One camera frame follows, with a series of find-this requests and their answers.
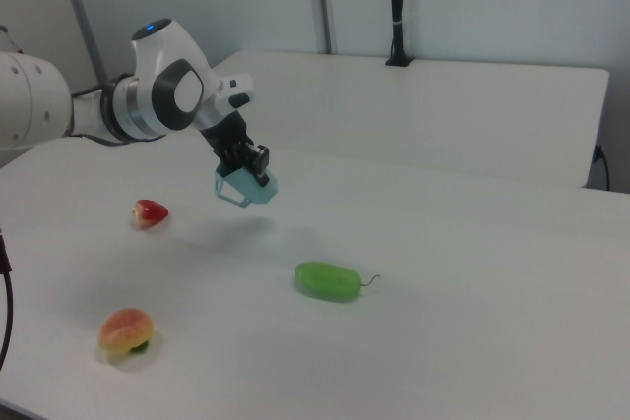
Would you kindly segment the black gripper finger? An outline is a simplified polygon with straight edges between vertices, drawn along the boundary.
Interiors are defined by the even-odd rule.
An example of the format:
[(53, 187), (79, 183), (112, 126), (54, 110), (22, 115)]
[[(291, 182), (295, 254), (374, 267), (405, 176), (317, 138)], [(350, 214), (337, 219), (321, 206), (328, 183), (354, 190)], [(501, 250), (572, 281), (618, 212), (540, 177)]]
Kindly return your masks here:
[(263, 145), (246, 144), (244, 148), (244, 167), (260, 187), (270, 182), (267, 167), (270, 161), (270, 150)]
[(244, 144), (231, 144), (215, 148), (215, 155), (220, 159), (223, 167), (228, 170), (237, 170), (246, 162), (246, 151), (247, 147)]

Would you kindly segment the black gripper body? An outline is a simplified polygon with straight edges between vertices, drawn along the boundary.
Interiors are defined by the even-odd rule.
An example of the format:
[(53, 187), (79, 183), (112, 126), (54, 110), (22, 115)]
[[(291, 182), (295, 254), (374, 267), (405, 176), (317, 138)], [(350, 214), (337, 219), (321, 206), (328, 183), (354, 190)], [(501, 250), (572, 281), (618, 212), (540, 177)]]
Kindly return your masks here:
[(237, 144), (253, 145), (247, 135), (247, 125), (239, 112), (232, 112), (217, 125), (200, 131), (213, 150), (228, 150)]

